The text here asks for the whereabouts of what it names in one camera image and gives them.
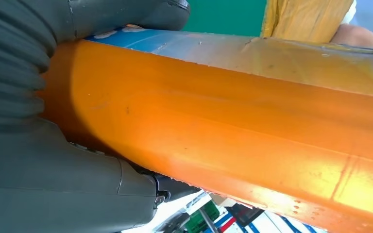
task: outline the orange surface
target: orange surface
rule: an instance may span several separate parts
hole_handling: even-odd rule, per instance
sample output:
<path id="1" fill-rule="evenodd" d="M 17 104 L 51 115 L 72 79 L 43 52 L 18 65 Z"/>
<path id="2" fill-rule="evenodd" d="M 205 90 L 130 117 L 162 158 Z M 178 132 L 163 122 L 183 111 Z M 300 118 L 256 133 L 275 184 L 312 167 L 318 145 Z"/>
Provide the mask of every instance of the orange surface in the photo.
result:
<path id="1" fill-rule="evenodd" d="M 353 0 L 268 0 L 262 36 L 330 42 Z"/>
<path id="2" fill-rule="evenodd" d="M 44 75 L 43 117 L 70 141 L 208 191 L 373 233 L 373 54 L 257 43 L 246 51 L 261 59 L 245 72 L 62 45 Z"/>

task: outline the gray corrugated hose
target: gray corrugated hose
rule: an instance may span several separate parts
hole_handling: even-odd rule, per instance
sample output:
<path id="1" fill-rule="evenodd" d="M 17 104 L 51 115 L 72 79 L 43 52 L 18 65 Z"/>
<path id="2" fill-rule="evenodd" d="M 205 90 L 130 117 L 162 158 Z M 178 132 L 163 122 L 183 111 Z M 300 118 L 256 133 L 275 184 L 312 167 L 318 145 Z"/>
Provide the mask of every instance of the gray corrugated hose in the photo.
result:
<path id="1" fill-rule="evenodd" d="M 178 30 L 188 16 L 182 0 L 0 0 L 0 233 L 111 233 L 151 220 L 153 179 L 68 143 L 36 116 L 34 92 L 58 43 L 128 23 Z"/>

